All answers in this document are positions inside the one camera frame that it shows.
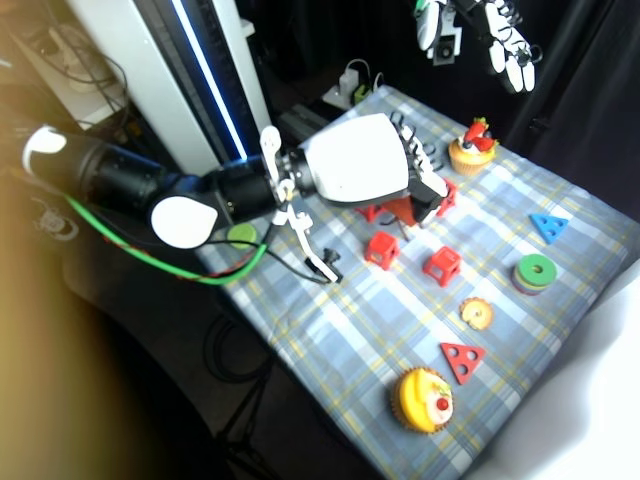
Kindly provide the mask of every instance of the blue triangle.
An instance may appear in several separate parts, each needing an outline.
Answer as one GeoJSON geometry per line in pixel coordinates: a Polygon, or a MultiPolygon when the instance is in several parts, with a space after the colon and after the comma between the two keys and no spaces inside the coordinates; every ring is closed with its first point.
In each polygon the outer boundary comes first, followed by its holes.
{"type": "Polygon", "coordinates": [[[566,218],[542,215],[540,213],[532,213],[529,217],[548,245],[555,242],[564,229],[567,228],[567,225],[569,225],[569,220],[566,218]]]}

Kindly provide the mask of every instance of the stacked rings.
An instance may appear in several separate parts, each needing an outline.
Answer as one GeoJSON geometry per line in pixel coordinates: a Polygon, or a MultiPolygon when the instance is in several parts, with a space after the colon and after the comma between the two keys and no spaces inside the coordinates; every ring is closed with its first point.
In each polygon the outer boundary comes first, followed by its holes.
{"type": "Polygon", "coordinates": [[[534,296],[544,292],[557,275],[556,266],[549,258],[534,253],[522,257],[513,268],[511,281],[520,293],[534,296]]]}

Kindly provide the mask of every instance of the table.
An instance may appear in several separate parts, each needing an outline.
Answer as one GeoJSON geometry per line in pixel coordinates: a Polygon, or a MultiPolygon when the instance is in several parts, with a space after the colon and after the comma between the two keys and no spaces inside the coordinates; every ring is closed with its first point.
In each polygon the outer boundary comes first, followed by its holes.
{"type": "MultiPolygon", "coordinates": [[[[435,144],[436,156],[446,155],[447,144],[464,131],[386,86],[336,122],[394,110],[415,124],[420,139],[435,144]]],[[[425,229],[414,227],[409,242],[397,226],[369,225],[353,210],[330,208],[317,198],[304,201],[315,222],[316,248],[330,247],[342,255],[342,284],[306,282],[265,260],[225,287],[344,434],[390,478],[459,477],[608,282],[640,251],[640,225],[502,147],[477,176],[460,176],[449,167],[440,173],[458,185],[457,206],[425,229]],[[567,218],[569,225],[553,245],[546,245],[528,218],[531,213],[567,218]],[[363,258],[378,230],[400,240],[401,254],[388,272],[363,258]],[[421,271],[443,245],[463,258],[461,275],[445,289],[421,271]],[[523,255],[534,252],[556,263],[558,279],[542,295],[527,297],[515,291],[509,275],[523,255]],[[481,332],[458,315],[460,303],[476,296],[491,302],[496,314],[492,326],[481,332]],[[486,350],[464,386],[456,383],[441,342],[486,350]],[[416,366],[438,370],[453,387],[453,418],[435,435],[404,429],[389,406],[396,379],[416,366]]],[[[263,230],[266,221],[256,226],[263,230]]],[[[273,248],[304,268],[293,234],[282,235],[273,248]]],[[[233,258],[228,250],[207,246],[201,256],[219,268],[233,258]]]]}

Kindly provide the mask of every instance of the white cable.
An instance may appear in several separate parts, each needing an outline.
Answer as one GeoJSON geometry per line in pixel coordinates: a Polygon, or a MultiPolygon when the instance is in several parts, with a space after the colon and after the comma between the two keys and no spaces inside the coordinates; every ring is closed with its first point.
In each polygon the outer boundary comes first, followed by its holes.
{"type": "Polygon", "coordinates": [[[354,58],[353,60],[350,60],[349,63],[347,63],[347,66],[344,67],[344,71],[346,72],[351,65],[358,62],[364,63],[364,66],[367,67],[367,81],[371,81],[371,69],[369,68],[369,64],[364,58],[354,58]]]}
{"type": "Polygon", "coordinates": [[[382,78],[382,80],[384,81],[384,73],[382,72],[378,72],[378,74],[376,75],[376,78],[373,80],[373,91],[375,92],[378,89],[378,81],[382,78]]]}

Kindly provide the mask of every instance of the green disc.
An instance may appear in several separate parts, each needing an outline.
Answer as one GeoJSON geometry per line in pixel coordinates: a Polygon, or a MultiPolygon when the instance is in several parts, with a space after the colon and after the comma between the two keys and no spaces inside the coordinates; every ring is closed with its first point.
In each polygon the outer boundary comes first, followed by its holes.
{"type": "MultiPolygon", "coordinates": [[[[250,223],[240,223],[238,225],[234,225],[227,232],[227,240],[241,240],[243,242],[254,242],[258,237],[258,232],[253,228],[253,225],[250,223]]],[[[232,243],[235,248],[238,250],[246,250],[250,248],[251,245],[246,245],[244,243],[232,243]]]]}
{"type": "Polygon", "coordinates": [[[520,275],[520,272],[518,271],[517,267],[513,269],[513,275],[514,275],[516,281],[518,282],[518,284],[521,287],[526,288],[527,290],[542,292],[543,290],[546,290],[547,287],[549,286],[549,285],[545,285],[544,287],[536,287],[534,285],[531,285],[529,282],[526,282],[524,280],[524,278],[522,278],[522,276],[520,275]]]}
{"type": "Polygon", "coordinates": [[[518,263],[520,278],[532,287],[547,287],[556,279],[555,264],[544,255],[534,253],[522,257],[518,263]]]}

